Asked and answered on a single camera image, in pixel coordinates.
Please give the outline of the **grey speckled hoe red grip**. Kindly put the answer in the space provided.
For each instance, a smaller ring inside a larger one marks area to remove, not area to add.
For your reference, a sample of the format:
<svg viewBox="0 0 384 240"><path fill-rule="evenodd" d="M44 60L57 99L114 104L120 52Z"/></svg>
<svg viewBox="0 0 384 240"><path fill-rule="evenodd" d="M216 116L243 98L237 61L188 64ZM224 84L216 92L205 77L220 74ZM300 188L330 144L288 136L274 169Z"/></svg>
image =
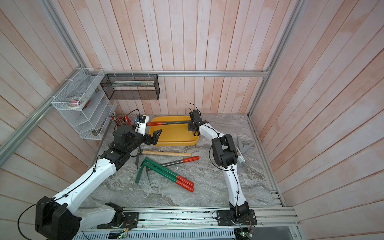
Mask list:
<svg viewBox="0 0 384 240"><path fill-rule="evenodd" d="M164 125L179 125L179 124L188 124L191 121L174 121L174 122L148 122L147 126L164 126Z"/></svg>

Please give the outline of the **yellow plastic storage box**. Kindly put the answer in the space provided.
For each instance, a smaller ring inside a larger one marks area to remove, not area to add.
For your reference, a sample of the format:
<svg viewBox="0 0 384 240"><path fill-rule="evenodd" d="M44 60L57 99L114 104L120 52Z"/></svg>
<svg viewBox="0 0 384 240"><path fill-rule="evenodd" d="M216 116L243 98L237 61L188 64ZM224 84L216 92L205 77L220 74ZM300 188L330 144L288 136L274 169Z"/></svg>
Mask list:
<svg viewBox="0 0 384 240"><path fill-rule="evenodd" d="M188 124L166 125L169 122L190 121L189 116L163 116L155 117L147 124L149 134L157 130L162 130L156 147L182 147L194 146L198 142L198 136L194 132L188 130Z"/></svg>

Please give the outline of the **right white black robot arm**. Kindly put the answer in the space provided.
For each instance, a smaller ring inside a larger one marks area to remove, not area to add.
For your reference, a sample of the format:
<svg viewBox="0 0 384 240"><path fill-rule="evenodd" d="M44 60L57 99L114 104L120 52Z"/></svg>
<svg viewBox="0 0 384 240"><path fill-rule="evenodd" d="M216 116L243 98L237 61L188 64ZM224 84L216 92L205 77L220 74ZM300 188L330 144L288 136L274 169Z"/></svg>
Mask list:
<svg viewBox="0 0 384 240"><path fill-rule="evenodd" d="M249 204L243 194L237 171L238 153L230 134L222 134L204 121L199 110L190 112L192 130L211 141L209 159L225 176L228 192L230 216L239 223L249 213Z"/></svg>

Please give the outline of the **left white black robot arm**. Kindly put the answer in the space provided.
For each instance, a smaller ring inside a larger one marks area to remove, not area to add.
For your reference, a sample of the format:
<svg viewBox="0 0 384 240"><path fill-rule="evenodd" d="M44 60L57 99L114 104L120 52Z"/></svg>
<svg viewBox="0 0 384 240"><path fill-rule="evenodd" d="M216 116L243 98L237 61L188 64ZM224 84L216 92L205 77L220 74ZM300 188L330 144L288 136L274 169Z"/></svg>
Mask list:
<svg viewBox="0 0 384 240"><path fill-rule="evenodd" d="M34 204L36 232L48 240L71 240L78 232L98 225L120 227L124 214L118 205L106 204L83 212L79 211L79 207L104 180L131 158L131 152L142 144L150 146L158 143L162 130L150 135L146 133L146 127L145 123L119 127L113 132L113 144L86 173L55 196L43 197Z"/></svg>

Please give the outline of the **red metal pen bucket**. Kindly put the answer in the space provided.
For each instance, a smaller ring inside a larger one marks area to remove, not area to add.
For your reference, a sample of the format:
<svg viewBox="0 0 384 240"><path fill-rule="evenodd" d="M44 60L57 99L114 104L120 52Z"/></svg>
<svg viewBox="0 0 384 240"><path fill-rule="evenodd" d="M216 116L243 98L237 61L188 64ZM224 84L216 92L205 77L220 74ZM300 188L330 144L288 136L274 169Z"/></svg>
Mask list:
<svg viewBox="0 0 384 240"><path fill-rule="evenodd" d="M125 120L126 125L132 126L132 121L130 120L130 118L128 116L125 116L124 120Z"/></svg>

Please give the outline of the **pens in red bucket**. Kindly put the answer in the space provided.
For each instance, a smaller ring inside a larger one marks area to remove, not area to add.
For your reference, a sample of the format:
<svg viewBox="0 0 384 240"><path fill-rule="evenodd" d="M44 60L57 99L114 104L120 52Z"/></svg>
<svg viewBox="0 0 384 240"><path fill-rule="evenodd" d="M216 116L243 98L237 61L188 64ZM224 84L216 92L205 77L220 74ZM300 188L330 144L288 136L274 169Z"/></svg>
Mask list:
<svg viewBox="0 0 384 240"><path fill-rule="evenodd" d="M116 124L116 126L122 126L124 125L126 122L125 122L125 118L120 118L116 113L112 113L110 115L110 118L111 120Z"/></svg>

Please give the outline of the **tape roll on shelf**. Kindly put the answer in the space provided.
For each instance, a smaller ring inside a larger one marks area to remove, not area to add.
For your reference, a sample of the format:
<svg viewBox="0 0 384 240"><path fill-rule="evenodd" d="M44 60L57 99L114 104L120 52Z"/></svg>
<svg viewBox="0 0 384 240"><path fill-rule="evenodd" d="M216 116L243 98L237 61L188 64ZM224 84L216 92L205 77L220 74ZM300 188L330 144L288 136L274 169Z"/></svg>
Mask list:
<svg viewBox="0 0 384 240"><path fill-rule="evenodd" d="M66 102L66 106L68 109L72 109L72 110L83 109L86 103L87 103L87 98L84 96L78 95L78 96L70 97Z"/></svg>

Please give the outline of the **black mesh wall basket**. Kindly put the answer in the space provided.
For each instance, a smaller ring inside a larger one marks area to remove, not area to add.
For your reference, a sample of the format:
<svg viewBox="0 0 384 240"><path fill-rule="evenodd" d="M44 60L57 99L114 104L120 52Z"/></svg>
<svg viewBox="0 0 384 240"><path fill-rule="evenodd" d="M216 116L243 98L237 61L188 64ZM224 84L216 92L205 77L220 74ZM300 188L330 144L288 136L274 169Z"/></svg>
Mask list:
<svg viewBox="0 0 384 240"><path fill-rule="evenodd" d="M161 92L155 74L106 74L101 87L112 101L157 101Z"/></svg>

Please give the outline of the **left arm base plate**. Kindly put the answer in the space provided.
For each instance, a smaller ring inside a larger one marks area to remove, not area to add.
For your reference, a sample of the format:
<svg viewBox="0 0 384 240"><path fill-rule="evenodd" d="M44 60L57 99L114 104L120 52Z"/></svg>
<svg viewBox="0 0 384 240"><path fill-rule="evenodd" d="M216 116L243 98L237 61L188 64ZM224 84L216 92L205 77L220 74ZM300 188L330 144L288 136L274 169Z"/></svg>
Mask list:
<svg viewBox="0 0 384 240"><path fill-rule="evenodd" d="M111 223L101 224L97 229L134 229L138 226L139 212L122 213L120 217L114 217Z"/></svg>

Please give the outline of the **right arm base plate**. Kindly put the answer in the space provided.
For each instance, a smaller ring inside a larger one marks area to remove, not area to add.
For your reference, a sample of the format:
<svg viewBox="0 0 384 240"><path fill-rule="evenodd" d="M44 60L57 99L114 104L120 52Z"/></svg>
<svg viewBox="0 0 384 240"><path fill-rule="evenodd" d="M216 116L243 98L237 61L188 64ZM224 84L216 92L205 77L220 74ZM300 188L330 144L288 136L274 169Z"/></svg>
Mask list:
<svg viewBox="0 0 384 240"><path fill-rule="evenodd" d="M238 217L230 210L216 211L216 219L219 226L256 226L258 224L255 211L249 210L245 214L240 214Z"/></svg>

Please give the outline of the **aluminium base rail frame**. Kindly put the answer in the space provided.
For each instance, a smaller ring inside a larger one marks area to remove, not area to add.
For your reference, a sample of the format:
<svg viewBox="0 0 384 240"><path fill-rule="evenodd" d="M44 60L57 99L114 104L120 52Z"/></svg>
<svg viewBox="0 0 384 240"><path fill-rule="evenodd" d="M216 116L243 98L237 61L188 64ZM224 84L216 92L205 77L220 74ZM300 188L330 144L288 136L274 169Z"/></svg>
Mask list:
<svg viewBox="0 0 384 240"><path fill-rule="evenodd" d="M123 213L139 212L137 228L97 229L78 232L75 240L134 240L134 239L277 239L280 235L292 240L305 239L298 216L293 208L254 207L256 226L219 226L219 207L128 208Z"/></svg>

